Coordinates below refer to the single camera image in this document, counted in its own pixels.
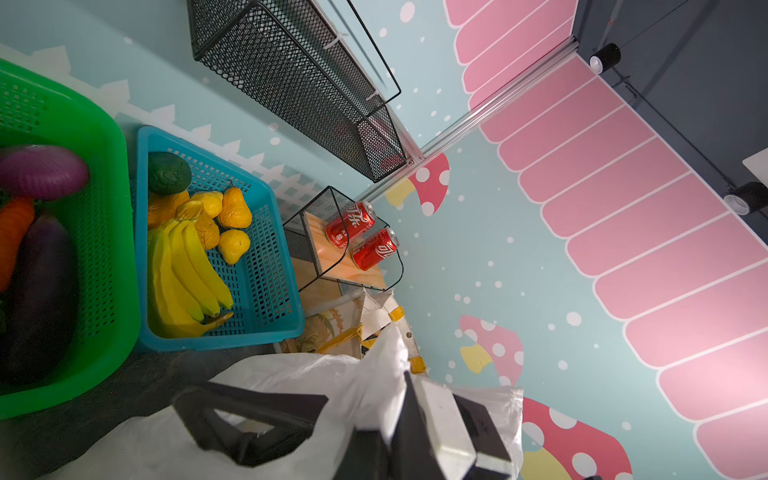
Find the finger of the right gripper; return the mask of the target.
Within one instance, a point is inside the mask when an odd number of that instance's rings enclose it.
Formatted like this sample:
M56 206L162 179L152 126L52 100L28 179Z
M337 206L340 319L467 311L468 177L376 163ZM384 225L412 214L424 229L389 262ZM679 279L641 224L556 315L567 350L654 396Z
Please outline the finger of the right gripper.
M327 401L318 394L264 393L206 382L180 392L172 407L200 449L256 467L309 439Z

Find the dark purple eggplant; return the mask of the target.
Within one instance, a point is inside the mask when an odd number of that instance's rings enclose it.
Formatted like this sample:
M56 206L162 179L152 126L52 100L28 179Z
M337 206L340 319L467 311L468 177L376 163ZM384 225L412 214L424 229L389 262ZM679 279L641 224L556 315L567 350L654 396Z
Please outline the dark purple eggplant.
M74 242L57 218L43 215L22 241L11 282L3 383L35 383L57 367L75 333L79 299Z

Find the white plastic grocery bag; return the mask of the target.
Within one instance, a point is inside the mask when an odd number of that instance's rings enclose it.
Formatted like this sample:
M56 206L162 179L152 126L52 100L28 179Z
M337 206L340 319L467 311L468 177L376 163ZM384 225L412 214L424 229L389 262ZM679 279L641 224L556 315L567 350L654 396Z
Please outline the white plastic grocery bag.
M242 360L115 427L57 479L515 479L519 389L413 374L398 330L362 359Z

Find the black mesh wall basket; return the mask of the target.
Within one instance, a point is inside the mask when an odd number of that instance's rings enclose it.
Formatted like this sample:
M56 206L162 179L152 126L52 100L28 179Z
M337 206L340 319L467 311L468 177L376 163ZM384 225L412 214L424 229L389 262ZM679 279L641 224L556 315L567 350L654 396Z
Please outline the black mesh wall basket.
M378 183L407 162L388 99L313 1L190 1L193 57Z

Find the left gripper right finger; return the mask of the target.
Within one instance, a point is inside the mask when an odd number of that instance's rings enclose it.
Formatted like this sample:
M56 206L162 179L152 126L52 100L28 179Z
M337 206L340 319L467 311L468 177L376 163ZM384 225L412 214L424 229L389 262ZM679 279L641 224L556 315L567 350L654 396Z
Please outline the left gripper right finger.
M418 403L411 374L404 374L406 392L391 443L389 473L391 479L444 479L427 431L425 416Z

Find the yellow pear fruit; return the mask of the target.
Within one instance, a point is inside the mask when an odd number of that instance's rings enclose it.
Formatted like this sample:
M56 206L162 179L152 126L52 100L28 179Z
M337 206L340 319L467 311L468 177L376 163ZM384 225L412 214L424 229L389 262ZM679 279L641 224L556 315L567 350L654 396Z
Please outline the yellow pear fruit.
M252 219L243 192L237 187L227 189L223 194L222 210L217 216L218 223L227 229L246 229Z

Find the banana bunch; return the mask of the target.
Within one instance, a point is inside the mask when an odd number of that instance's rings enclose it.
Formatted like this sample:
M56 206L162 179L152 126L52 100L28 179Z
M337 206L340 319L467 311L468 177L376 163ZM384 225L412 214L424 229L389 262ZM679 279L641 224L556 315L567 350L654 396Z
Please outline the banana bunch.
M233 316L189 260L183 239L186 226L173 219L148 233L148 323L165 339L202 337Z

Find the white canvas tote bag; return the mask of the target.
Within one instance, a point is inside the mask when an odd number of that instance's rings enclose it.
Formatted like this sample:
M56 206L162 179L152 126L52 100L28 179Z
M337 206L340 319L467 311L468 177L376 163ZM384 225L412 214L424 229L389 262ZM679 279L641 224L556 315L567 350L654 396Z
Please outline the white canvas tote bag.
M303 333L282 341L278 351L362 359L388 326L393 326L401 336L408 351L411 372L427 375L426 363L405 310L391 291L376 293L358 289L314 307L305 317Z

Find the green avocado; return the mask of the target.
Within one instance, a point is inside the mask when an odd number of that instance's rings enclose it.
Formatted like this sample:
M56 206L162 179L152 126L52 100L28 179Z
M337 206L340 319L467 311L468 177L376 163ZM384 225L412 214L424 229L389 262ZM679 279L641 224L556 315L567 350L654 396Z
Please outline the green avocado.
M151 152L148 155L148 189L160 196L185 191L192 180L189 164L170 152Z

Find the small orange carrot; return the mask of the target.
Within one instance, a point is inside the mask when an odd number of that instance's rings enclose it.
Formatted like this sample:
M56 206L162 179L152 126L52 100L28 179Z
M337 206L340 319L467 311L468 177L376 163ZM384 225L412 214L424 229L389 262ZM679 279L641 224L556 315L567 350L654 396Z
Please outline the small orange carrot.
M1 208L1 292L9 288L21 242L34 218L31 198L13 198Z

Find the right red cola can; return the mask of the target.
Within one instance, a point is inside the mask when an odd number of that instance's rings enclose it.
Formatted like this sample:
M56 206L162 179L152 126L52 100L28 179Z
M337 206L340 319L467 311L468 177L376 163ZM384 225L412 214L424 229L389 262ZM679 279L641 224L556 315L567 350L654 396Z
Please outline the right red cola can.
M393 255L399 246L399 240L391 227L385 227L359 245L352 253L355 266L368 271L384 259Z

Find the purple onion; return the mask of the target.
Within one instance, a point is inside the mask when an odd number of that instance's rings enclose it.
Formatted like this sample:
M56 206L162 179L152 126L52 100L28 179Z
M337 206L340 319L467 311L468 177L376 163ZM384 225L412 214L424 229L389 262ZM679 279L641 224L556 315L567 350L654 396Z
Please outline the purple onion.
M1 150L1 188L15 197L52 201L83 190L90 171L73 151L53 145Z

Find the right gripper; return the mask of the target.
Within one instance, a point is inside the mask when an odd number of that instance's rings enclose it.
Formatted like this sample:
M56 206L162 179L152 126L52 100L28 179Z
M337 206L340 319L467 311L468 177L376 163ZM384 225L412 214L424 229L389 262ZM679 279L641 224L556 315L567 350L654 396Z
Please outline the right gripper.
M451 389L410 376L442 479L516 477L516 389Z

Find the left red cola can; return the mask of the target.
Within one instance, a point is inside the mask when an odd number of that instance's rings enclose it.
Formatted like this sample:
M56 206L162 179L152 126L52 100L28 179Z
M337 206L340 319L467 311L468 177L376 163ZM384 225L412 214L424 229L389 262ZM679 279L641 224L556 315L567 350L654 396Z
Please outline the left red cola can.
M377 216L368 201L350 204L346 210L330 221L325 234L329 242L337 249L346 249L352 240L371 230Z

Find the teal plastic basket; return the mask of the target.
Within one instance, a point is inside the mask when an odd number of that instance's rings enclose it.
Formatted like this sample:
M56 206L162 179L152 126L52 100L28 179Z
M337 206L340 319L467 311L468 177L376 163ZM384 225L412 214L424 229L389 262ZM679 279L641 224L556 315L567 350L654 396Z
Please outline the teal plastic basket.
M190 193L241 189L253 214L245 229L251 247L229 266L214 251L208 254L234 299L234 316L222 327L199 338L166 339L148 323L148 165L152 153L172 153L191 167ZM279 215L269 185L237 166L185 140L152 126L137 132L134 195L135 258L141 327L137 346L156 352L212 351L271 345L294 338L304 330L304 313L296 277Z

